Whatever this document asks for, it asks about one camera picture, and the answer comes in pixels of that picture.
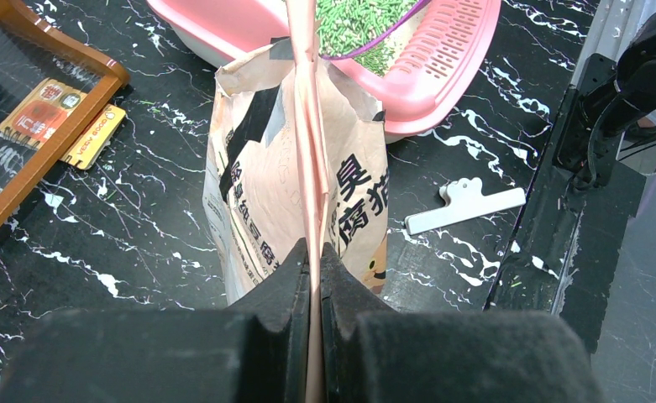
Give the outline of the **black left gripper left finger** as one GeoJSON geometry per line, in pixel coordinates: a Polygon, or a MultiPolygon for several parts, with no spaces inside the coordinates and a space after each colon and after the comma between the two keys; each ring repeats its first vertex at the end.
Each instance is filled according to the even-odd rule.
{"type": "Polygon", "coordinates": [[[307,245],[221,310],[58,311],[0,381],[0,402],[302,402],[307,245]]]}

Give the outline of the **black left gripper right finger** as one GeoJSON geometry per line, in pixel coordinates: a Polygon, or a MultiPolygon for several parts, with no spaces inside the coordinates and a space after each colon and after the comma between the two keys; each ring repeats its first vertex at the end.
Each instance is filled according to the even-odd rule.
{"type": "Polygon", "coordinates": [[[600,402],[585,347],[541,311],[399,312],[330,244],[321,258],[330,402],[600,402]]]}

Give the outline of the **grey bag sealing clip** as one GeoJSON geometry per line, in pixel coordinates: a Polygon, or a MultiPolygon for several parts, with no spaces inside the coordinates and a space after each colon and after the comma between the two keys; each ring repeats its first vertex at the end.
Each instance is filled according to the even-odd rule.
{"type": "Polygon", "coordinates": [[[433,210],[407,216],[404,220],[407,233],[416,235],[434,229],[491,215],[526,204],[526,192],[517,187],[484,195],[481,178],[462,178],[439,188],[438,194],[445,205],[433,210]]]}

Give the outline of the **cat litter bag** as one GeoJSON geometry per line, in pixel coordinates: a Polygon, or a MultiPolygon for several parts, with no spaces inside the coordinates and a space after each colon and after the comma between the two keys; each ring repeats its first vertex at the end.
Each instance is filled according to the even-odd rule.
{"type": "Polygon", "coordinates": [[[285,1],[290,35],[218,69],[203,202],[229,303],[307,246],[303,400],[324,399],[320,259],[331,246],[368,291],[386,282],[389,172],[381,103],[319,55],[313,1],[285,1]]]}

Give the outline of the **pink cat litter box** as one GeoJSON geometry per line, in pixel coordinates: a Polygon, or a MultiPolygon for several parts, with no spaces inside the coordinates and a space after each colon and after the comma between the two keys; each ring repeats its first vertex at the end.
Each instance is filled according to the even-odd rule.
{"type": "MultiPolygon", "coordinates": [[[[151,1],[180,40],[214,66],[289,33],[282,1],[151,1]]],[[[354,60],[334,65],[381,101],[386,138],[438,126],[478,72],[493,39],[498,1],[430,1],[396,32],[396,59],[378,76],[354,60]]]]}

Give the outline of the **purple litter scoop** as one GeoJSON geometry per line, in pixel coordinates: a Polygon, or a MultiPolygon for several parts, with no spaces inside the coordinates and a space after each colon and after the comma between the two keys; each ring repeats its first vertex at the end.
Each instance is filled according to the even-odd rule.
{"type": "Polygon", "coordinates": [[[316,2],[319,54],[351,59],[371,50],[430,2],[428,0],[329,0],[316,2]]]}

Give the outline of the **orange wooden shelf rack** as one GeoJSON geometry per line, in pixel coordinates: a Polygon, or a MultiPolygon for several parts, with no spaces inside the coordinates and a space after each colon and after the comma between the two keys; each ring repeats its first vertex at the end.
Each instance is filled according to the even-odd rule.
{"type": "Polygon", "coordinates": [[[128,83],[116,60],[0,1],[0,227],[128,83]]]}

